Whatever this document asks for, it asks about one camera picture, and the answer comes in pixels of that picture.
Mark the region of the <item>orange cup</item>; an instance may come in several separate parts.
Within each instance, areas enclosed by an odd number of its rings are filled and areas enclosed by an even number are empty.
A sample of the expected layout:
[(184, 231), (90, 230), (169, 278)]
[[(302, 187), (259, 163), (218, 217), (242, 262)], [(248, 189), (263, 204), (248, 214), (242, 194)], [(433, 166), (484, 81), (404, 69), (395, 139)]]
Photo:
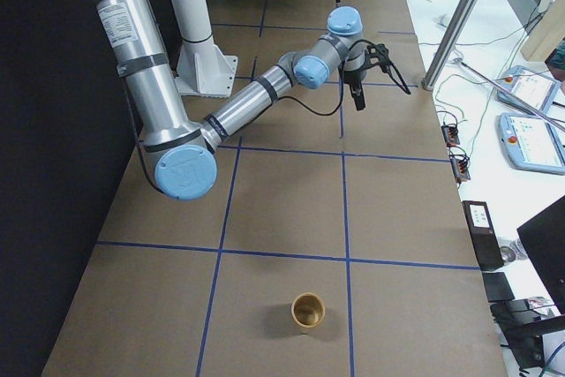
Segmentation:
[(319, 295), (304, 292), (291, 303), (290, 314), (299, 333), (308, 334), (324, 321), (326, 307)]

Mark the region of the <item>orange connector board far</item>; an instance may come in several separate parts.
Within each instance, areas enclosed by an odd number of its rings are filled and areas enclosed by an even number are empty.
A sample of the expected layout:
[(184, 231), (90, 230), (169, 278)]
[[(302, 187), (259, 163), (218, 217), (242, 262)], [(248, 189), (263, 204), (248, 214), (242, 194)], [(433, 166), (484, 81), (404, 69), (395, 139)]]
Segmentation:
[(443, 123), (441, 132), (447, 147), (455, 147), (460, 144), (458, 123)]

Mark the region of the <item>orange connector board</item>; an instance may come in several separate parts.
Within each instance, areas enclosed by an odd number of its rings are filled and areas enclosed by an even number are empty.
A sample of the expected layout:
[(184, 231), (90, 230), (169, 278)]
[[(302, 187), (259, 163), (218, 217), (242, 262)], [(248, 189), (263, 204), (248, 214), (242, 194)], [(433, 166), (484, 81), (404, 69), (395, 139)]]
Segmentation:
[(443, 123), (441, 132), (447, 147), (455, 147), (460, 144), (458, 123)]
[(454, 179), (458, 185), (471, 180), (469, 172), (470, 157), (464, 152), (454, 152), (452, 149), (448, 151), (448, 158), (454, 174)]

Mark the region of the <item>orange connector board near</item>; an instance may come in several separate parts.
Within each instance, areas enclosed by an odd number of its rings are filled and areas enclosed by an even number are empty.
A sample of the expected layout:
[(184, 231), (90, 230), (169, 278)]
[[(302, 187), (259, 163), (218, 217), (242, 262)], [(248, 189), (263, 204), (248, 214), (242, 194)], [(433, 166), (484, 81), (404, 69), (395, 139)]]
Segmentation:
[(470, 157), (464, 152), (454, 152), (452, 149), (448, 151), (448, 158), (454, 174), (454, 179), (458, 185), (471, 180), (469, 172)]

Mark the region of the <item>upper teach pendant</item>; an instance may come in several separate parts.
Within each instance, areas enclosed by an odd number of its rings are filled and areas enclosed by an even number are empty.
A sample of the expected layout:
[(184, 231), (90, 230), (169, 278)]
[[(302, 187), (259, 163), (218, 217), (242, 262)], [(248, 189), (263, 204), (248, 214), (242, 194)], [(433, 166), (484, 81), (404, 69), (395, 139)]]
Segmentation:
[(500, 84), (511, 94), (543, 113), (547, 113), (561, 82), (550, 74), (536, 72), (523, 65), (515, 65), (499, 77)]

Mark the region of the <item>teach pendant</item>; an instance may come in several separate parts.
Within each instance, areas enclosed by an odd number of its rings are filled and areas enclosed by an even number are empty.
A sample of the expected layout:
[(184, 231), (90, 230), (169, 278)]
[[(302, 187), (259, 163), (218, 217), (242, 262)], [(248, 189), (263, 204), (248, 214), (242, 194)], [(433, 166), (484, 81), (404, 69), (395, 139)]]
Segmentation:
[(537, 117), (502, 113), (497, 117), (497, 132), (515, 169), (564, 174), (564, 147), (550, 124)]
[(547, 113), (561, 82), (550, 74), (536, 72), (523, 65), (515, 65), (499, 77), (500, 84), (511, 94), (543, 113)]

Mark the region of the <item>black box with label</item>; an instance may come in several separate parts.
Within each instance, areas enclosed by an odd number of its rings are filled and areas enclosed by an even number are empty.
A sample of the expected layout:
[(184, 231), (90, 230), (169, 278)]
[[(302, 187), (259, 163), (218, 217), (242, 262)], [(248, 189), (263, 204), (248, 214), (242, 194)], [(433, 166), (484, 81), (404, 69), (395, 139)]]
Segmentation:
[(504, 265), (491, 216), (484, 201), (463, 200), (463, 213), (478, 265), (483, 271), (494, 271)]

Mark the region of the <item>lower teach pendant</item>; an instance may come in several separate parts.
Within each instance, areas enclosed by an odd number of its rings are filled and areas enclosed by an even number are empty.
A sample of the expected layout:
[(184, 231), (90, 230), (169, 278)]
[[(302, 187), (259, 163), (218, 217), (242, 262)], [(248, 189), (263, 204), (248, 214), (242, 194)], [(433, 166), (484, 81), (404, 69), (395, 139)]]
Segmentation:
[(497, 117), (497, 132), (515, 169), (564, 174), (564, 147), (550, 124), (537, 117), (502, 113)]

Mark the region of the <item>black monitor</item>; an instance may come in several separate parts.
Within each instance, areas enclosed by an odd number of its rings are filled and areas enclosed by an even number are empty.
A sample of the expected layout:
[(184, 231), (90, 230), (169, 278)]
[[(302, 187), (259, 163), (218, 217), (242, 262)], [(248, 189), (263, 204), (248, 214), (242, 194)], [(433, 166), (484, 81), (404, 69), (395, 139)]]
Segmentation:
[(517, 233), (548, 294), (564, 313), (564, 203), (545, 208)]

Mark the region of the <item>aluminium frame post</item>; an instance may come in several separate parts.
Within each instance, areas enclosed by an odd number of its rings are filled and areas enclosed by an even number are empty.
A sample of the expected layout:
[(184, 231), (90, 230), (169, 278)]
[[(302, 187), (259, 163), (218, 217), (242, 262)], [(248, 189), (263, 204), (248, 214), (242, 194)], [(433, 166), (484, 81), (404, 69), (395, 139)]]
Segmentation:
[(422, 87), (425, 90), (433, 90), (477, 1), (459, 0), (429, 69), (422, 80)]

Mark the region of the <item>white pedestal column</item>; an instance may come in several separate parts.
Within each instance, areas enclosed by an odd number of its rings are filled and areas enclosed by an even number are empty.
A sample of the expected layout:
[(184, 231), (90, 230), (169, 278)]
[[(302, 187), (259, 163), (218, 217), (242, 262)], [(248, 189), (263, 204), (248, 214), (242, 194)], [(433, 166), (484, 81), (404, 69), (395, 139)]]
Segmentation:
[(216, 45), (206, 0), (171, 0), (182, 38), (175, 82), (182, 95), (227, 98), (238, 58)]

